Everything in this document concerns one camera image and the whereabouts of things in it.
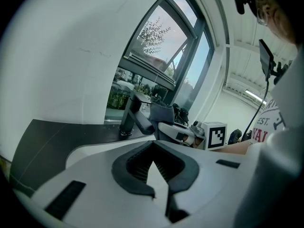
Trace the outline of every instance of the window frame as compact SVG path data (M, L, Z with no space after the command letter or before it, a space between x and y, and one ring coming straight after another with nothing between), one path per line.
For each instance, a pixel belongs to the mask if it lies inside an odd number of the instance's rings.
M139 25L137 26L136 30L134 31L132 37L129 40L129 43L118 65L123 69L126 69L140 76L143 76L146 79L149 79L167 88L168 93L164 99L164 102L169 105L171 105L174 102L177 94L181 89L181 86L192 64L193 58L195 56L195 53L197 51L203 33L205 33L207 42L209 44L209 53L208 53L209 56L206 59L207 61L209 61L209 63L207 63L208 66L210 65L210 60L214 53L214 45L212 42L211 34L201 9L199 8L195 0L186 0L186 2L189 4L189 6L191 7L191 9L193 10L194 14L197 17L197 21L194 27L191 25L186 15L182 12L182 10L179 8L179 6L175 3L174 0L157 0L149 9L149 11L145 14ZM184 32L184 34L187 37L186 42L184 42L180 46L178 51L172 56L172 58L167 63L167 65L169 66L170 63L174 60L174 58L180 53L182 48L187 44L185 51L183 52L180 61L178 63L178 67L177 67L178 72L175 80L171 79L164 72L162 72L160 69L156 68L154 65L150 64L149 62L146 62L140 57L131 54L131 50L137 40L137 37L139 36L144 25L146 24L146 22L148 21L148 19L150 18L150 16L158 6L160 6L169 14L169 16L178 24L178 26L181 28L181 30ZM208 70L202 70L199 79L202 78L203 80L206 75L202 75L202 74L206 74L207 71Z

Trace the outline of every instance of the fluorescent light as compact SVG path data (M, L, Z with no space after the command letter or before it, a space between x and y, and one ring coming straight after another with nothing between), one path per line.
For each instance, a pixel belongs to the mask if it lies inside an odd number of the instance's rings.
M262 102L262 99L261 99L260 97L256 96L254 93L250 92L249 90L246 90L245 92L246 92L247 94L253 96L253 97L254 97L255 99L257 99L258 101Z

